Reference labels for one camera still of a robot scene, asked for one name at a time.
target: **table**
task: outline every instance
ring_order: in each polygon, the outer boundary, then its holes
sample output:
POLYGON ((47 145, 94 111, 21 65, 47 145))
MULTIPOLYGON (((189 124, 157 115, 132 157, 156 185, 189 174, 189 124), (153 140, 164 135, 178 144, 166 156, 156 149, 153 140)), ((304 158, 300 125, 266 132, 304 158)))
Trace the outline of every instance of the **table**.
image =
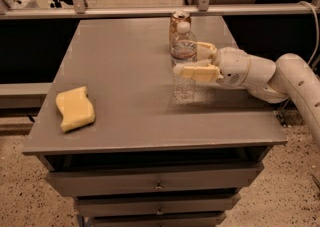
MULTIPOLYGON (((221 17, 198 41, 236 47, 221 17)), ((176 82, 169 18, 81 21, 25 143, 47 181, 96 227, 218 225, 286 137, 245 90, 176 82), (64 134, 59 92, 86 85, 94 124, 64 134)))

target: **clear plastic bottle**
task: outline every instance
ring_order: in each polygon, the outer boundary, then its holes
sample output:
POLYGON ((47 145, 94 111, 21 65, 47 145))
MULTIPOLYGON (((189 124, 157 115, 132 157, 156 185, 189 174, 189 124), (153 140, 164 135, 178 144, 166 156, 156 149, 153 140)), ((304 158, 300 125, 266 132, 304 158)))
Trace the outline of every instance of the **clear plastic bottle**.
POLYGON ((172 64, 197 60, 197 38, 190 30, 190 23, 180 22, 171 41, 172 64))

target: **sponge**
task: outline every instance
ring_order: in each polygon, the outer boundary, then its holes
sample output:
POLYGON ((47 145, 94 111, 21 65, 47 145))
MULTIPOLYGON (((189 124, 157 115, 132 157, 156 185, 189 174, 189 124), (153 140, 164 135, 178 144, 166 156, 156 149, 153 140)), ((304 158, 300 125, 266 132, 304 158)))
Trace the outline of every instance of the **sponge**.
POLYGON ((63 116, 61 128, 64 132, 95 121, 95 112, 87 94, 87 87, 80 87, 57 95, 56 104, 63 116))

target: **gray tabletop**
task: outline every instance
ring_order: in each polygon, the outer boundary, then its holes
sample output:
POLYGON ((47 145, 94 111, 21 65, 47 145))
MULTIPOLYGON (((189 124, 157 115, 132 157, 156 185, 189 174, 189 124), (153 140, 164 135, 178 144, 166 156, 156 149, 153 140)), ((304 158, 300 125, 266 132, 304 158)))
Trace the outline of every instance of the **gray tabletop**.
MULTIPOLYGON (((194 17, 198 41, 236 47, 221 17, 194 17)), ((169 18, 81 21, 36 123, 27 155, 282 144, 270 107, 244 90, 182 84, 172 74, 169 18), (64 133, 55 98, 87 86, 94 124, 64 133)))

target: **speckled floor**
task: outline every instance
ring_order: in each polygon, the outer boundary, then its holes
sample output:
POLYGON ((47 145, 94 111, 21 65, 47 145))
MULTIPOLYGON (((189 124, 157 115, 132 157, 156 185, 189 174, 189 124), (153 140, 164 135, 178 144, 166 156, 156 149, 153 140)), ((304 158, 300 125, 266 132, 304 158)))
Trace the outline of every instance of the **speckled floor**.
MULTIPOLYGON (((241 200, 221 227, 320 226, 320 192, 311 177, 320 169, 320 149, 299 113, 286 115, 289 142, 271 150, 264 171, 240 191, 241 200)), ((72 199, 47 184, 38 159, 21 153, 31 126, 27 117, 0 118, 1 226, 78 226, 72 199)))

